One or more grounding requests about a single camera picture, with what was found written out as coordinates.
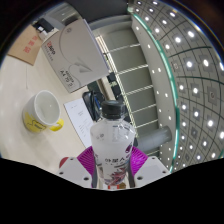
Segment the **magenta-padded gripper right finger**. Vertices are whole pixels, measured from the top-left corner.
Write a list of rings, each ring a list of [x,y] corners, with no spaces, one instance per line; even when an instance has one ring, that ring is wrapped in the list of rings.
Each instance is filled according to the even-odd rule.
[[[156,156],[148,157],[138,148],[132,149],[128,181],[131,188],[140,188],[170,174]]]

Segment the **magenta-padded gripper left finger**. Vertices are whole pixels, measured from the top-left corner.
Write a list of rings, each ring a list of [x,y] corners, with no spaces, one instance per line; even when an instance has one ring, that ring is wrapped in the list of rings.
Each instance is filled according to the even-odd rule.
[[[96,188],[98,177],[93,149],[88,147],[77,157],[64,157],[56,175],[84,188]]]

